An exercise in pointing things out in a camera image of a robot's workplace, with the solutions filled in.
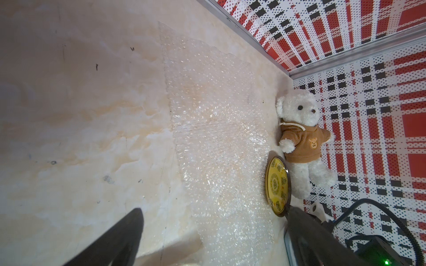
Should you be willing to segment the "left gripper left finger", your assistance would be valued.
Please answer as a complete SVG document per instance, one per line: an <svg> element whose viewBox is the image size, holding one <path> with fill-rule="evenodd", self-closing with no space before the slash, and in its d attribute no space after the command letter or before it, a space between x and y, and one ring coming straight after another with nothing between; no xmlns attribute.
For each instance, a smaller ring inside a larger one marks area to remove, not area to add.
<svg viewBox="0 0 426 266"><path fill-rule="evenodd" d="M141 208L135 208L66 265L132 266L143 228L143 212Z"/></svg>

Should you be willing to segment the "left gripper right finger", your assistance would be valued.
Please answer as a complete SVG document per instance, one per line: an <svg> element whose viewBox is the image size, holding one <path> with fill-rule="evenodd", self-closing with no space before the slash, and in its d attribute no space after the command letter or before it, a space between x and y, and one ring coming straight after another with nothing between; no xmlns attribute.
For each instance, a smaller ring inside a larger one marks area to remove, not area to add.
<svg viewBox="0 0 426 266"><path fill-rule="evenodd" d="M285 246L291 266L367 266L310 215L297 207L287 213Z"/></svg>

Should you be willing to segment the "yellow patterned plate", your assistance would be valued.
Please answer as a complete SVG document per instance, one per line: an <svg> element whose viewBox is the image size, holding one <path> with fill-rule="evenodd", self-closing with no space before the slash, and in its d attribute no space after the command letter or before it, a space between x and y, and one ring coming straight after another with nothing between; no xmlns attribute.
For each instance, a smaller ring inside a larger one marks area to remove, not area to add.
<svg viewBox="0 0 426 266"><path fill-rule="evenodd" d="M286 217L291 208L291 179L281 156L274 156L267 165L265 193L273 213L278 217Z"/></svg>

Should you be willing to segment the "bubble wrap around yellow plate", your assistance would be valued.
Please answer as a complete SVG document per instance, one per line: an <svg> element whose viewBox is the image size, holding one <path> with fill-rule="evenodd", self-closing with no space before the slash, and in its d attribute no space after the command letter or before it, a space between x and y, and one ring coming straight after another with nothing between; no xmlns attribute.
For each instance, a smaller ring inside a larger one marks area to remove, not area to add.
<svg viewBox="0 0 426 266"><path fill-rule="evenodd" d="M286 266L283 218L265 196L276 116L250 63L160 24L180 172L201 266Z"/></svg>

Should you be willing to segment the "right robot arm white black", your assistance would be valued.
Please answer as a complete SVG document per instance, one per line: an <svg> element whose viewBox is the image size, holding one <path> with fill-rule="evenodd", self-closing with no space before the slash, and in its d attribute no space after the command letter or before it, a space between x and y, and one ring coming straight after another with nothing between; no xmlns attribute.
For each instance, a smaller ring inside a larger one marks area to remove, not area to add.
<svg viewBox="0 0 426 266"><path fill-rule="evenodd" d="M322 223L329 232L333 232L334 228L343 222L350 214L360 205L369 204L380 209L387 215L408 238L414 251L416 266L423 266L425 263L423 251L415 239L414 235L408 227L387 207L372 199L363 198L353 203L337 220L328 220ZM355 255L363 259L372 266L407 266L409 263L400 256L391 244L382 236L379 235L355 235L346 240L346 247L351 248L355 241L365 241L362 247L354 251Z"/></svg>

